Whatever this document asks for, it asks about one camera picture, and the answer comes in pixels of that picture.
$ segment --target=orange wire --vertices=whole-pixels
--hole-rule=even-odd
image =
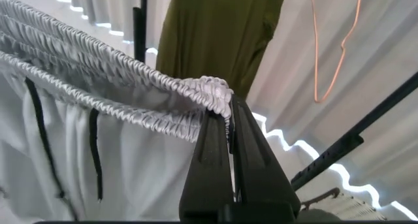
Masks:
[[[341,69],[341,65],[342,62],[344,60],[344,57],[346,56],[346,48],[344,46],[344,44],[346,43],[347,38],[351,35],[351,33],[354,30],[354,27],[357,24],[357,20],[359,18],[359,12],[360,12],[360,4],[361,4],[361,0],[357,0],[357,9],[355,12],[355,18],[354,18],[354,23],[353,26],[351,27],[350,31],[348,32],[348,34],[346,35],[346,37],[344,37],[344,40],[342,40],[341,42],[341,49],[342,49],[342,53],[341,53],[341,58],[340,58],[340,62],[338,63],[337,69],[335,70],[335,74],[334,77],[332,78],[332,82],[327,90],[327,92],[324,94],[324,96],[322,97],[321,100],[318,100],[318,31],[317,31],[317,26],[316,26],[316,15],[315,15],[315,0],[312,0],[312,12],[313,12],[313,28],[315,30],[315,102],[316,103],[322,103],[325,99],[327,99],[329,93],[331,92],[332,87],[334,87],[335,84],[335,80],[337,79],[338,73],[340,72]]]

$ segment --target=olive green garment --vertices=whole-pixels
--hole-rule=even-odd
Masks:
[[[171,0],[157,70],[216,76],[245,98],[279,20],[283,0]]]

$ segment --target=black vertical pole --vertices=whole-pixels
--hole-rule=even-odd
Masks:
[[[141,8],[133,8],[134,57],[141,62],[145,62],[147,2],[141,0]]]
[[[354,125],[324,153],[322,153],[314,162],[308,165],[304,170],[300,171],[291,180],[292,187],[296,191],[310,180],[321,174],[333,163],[353,151],[360,146],[364,140],[360,136],[365,129],[378,120],[382,115],[388,112],[392,107],[402,101],[410,93],[418,88],[418,72],[410,79],[403,83],[397,90],[390,94],[383,102],[378,104],[369,114],[361,121]]]

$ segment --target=bunched fabric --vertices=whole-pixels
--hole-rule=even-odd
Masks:
[[[219,78],[174,79],[16,0],[0,0],[0,186],[20,217],[177,220]]]

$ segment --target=garment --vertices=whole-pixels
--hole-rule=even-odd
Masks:
[[[0,0],[0,187],[19,217],[177,220],[212,77],[173,79],[16,0]]]
[[[174,78],[216,76],[246,97],[272,39],[283,0],[171,0],[157,70]]]

